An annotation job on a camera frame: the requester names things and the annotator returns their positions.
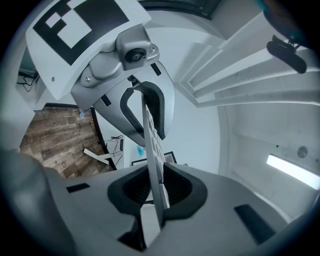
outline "cable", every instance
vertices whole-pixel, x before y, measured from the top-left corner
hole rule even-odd
[[[117,163],[119,163],[121,158],[122,158],[122,156],[120,156],[120,158],[118,159],[118,161],[116,162],[116,164],[114,166],[117,166]]]
[[[37,71],[33,72],[32,74],[30,74],[29,76],[33,76],[35,73],[37,73]],[[17,82],[18,85],[27,85],[27,86],[32,86],[32,84],[34,83],[35,79],[38,77],[38,75],[35,75],[32,79],[31,84],[28,84],[26,78],[27,76],[23,77],[24,82]]]
[[[104,142],[107,142],[107,143],[105,144],[105,146],[106,146],[107,148],[108,148],[108,143],[109,143],[109,142],[116,142],[115,147],[114,147],[114,149],[113,149],[113,152],[111,153],[111,154],[113,154],[113,157],[115,157],[115,154],[116,154],[116,153],[121,152],[121,150],[120,150],[120,151],[117,151],[117,152],[116,152],[116,150],[117,150],[117,146],[118,146],[119,140],[122,139],[123,137],[124,137],[123,135],[119,135],[119,136],[117,136],[117,137],[111,136],[111,137],[110,137],[111,139],[107,139],[107,140],[104,141]]]
[[[32,79],[31,84],[29,84],[29,83],[27,82],[26,78],[30,78],[31,76],[33,76],[33,79]],[[32,89],[32,86],[33,86],[33,84],[34,84],[34,81],[36,81],[36,83],[37,83],[39,77],[40,77],[40,76],[39,76],[38,72],[37,72],[37,71],[34,71],[32,74],[28,74],[27,76],[23,77],[24,82],[16,82],[16,83],[17,83],[18,85],[22,85],[23,88],[29,93],[29,92],[31,91],[31,89]]]

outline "wooden floor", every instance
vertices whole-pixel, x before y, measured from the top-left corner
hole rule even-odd
[[[39,160],[43,166],[56,169],[62,178],[88,176],[111,171],[112,168],[83,153],[88,149],[104,154],[91,111],[78,108],[44,107],[35,116],[20,145],[23,154]]]

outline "camera lens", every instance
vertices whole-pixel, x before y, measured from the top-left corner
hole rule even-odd
[[[132,49],[125,55],[125,60],[128,63],[139,63],[146,58],[146,50],[142,48]]]

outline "led light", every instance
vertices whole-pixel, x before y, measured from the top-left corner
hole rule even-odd
[[[306,169],[303,169],[293,163],[290,163],[272,154],[269,155],[266,163],[309,185],[315,190],[320,189],[320,177]]]

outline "black slot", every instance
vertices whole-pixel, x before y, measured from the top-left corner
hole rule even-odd
[[[111,183],[107,191],[109,200],[120,213],[135,216],[131,231],[123,234],[118,240],[139,251],[146,249],[140,209],[144,205],[150,189],[148,167],[143,166]]]
[[[258,245],[276,233],[251,206],[240,205],[234,210]]]
[[[125,118],[129,121],[129,123],[133,126],[133,128],[139,133],[139,135],[144,139],[144,128],[136,118],[136,116],[132,113],[131,109],[128,107],[128,100],[130,96],[134,94],[133,88],[128,88],[125,90],[124,94],[120,99],[120,109]]]
[[[151,67],[152,67],[153,71],[156,73],[157,76],[161,75],[161,71],[157,67],[156,63],[151,64]]]
[[[154,205],[154,201],[153,200],[148,200],[144,202],[145,205]]]
[[[144,81],[135,90],[143,94],[145,103],[147,104],[150,113],[153,117],[154,128],[160,139],[165,136],[165,97],[161,89],[154,83]]]
[[[111,102],[110,100],[108,99],[108,97],[104,94],[102,97],[101,97],[101,100],[104,102],[104,104],[108,107],[109,105],[111,105]]]
[[[136,79],[133,75],[130,75],[128,77],[128,81],[131,82],[132,87],[134,87],[136,84],[140,83],[140,81],[138,79]]]
[[[73,193],[79,190],[84,190],[90,188],[90,186],[87,183],[81,183],[78,185],[74,185],[74,186],[67,186],[66,190],[68,190],[69,193]]]
[[[207,187],[197,177],[169,163],[163,164],[163,176],[170,203],[170,208],[163,212],[163,225],[166,221],[191,217],[206,202]]]

